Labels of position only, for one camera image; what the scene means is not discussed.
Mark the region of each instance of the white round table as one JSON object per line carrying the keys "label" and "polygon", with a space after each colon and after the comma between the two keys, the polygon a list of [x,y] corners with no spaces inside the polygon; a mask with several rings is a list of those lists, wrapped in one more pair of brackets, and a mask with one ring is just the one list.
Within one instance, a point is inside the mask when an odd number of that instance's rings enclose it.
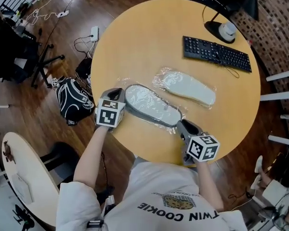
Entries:
{"label": "white round table", "polygon": [[[15,163],[7,162],[3,155],[5,141],[11,148]],[[14,174],[18,174],[29,186],[33,202],[23,204],[37,218],[55,227],[59,189],[31,145],[19,134],[9,132],[2,141],[2,159],[13,189]]]}

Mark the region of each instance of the black keyboard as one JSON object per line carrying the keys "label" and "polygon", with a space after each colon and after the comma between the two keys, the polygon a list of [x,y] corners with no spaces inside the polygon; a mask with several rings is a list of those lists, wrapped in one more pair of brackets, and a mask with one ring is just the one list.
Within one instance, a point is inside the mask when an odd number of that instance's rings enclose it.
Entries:
{"label": "black keyboard", "polygon": [[201,59],[251,73],[249,56],[206,40],[183,36],[184,57]]}

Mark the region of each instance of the plastic wrap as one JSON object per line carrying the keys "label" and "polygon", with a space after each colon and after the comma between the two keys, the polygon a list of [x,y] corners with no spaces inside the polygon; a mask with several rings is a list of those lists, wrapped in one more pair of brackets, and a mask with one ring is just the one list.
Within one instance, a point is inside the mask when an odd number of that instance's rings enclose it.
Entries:
{"label": "plastic wrap", "polygon": [[208,109],[212,108],[216,100],[216,87],[173,68],[161,68],[154,76],[153,84],[173,95],[192,99]]}
{"label": "plastic wrap", "polygon": [[186,108],[169,103],[154,90],[128,78],[118,80],[117,87],[125,90],[128,113],[171,134],[176,133],[177,122],[185,118]]}

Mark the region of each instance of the wooden floor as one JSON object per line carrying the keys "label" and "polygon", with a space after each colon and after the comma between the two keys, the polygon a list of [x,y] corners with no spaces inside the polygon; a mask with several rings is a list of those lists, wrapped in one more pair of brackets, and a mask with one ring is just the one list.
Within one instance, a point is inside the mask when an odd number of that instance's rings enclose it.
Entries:
{"label": "wooden floor", "polygon": [[[34,5],[34,9],[47,1],[41,0]],[[117,16],[144,1],[147,0],[73,0],[68,8],[69,15],[60,20],[49,40],[49,43],[55,45],[49,57],[60,54],[66,56],[64,61],[58,61],[49,67],[49,79],[62,75],[75,76],[74,70],[84,57],[83,53],[74,49],[75,39],[89,35],[92,26],[99,26],[102,35]],[[69,2],[70,0],[53,0],[41,9],[40,14],[61,12]],[[40,18],[34,26],[28,28],[37,35],[41,27],[43,35],[40,42],[45,43],[56,22],[56,16],[52,15],[47,21]],[[80,50],[88,50],[91,43],[80,43],[77,47]],[[272,92],[261,69],[260,73],[261,93]],[[68,127],[60,116],[54,90],[47,89],[42,81],[39,82],[37,90],[32,89],[30,81],[28,79],[20,85],[8,81],[0,82],[0,104],[11,105],[9,109],[0,109],[0,149],[4,134],[13,131],[24,136],[40,156],[46,154],[56,141],[67,142],[82,154],[93,134],[92,116],[74,127]],[[267,167],[278,152],[285,149],[284,145],[269,142],[267,139],[269,134],[286,137],[284,126],[278,118],[279,114],[277,102],[260,103],[255,122],[243,142],[229,155],[211,164],[211,171],[226,209],[232,209],[244,201],[242,197],[233,203],[233,199],[229,200],[228,195],[241,195],[245,187],[251,185],[256,176],[253,171],[258,156],[263,155],[264,166]],[[115,199],[119,202],[126,189],[134,157],[111,135],[108,135],[105,141],[104,152],[109,181],[116,188]],[[102,188],[104,184],[104,172],[100,170],[97,187]]]}

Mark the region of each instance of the white t-shirt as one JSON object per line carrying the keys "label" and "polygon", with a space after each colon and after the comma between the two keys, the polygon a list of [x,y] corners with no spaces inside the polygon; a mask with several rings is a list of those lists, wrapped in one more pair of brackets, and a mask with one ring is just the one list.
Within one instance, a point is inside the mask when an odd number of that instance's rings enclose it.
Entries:
{"label": "white t-shirt", "polygon": [[[171,164],[139,163],[123,200],[105,217],[103,231],[246,231],[240,211],[218,213],[199,195],[197,173]],[[94,190],[80,182],[62,183],[57,231],[83,231],[101,218]]]}

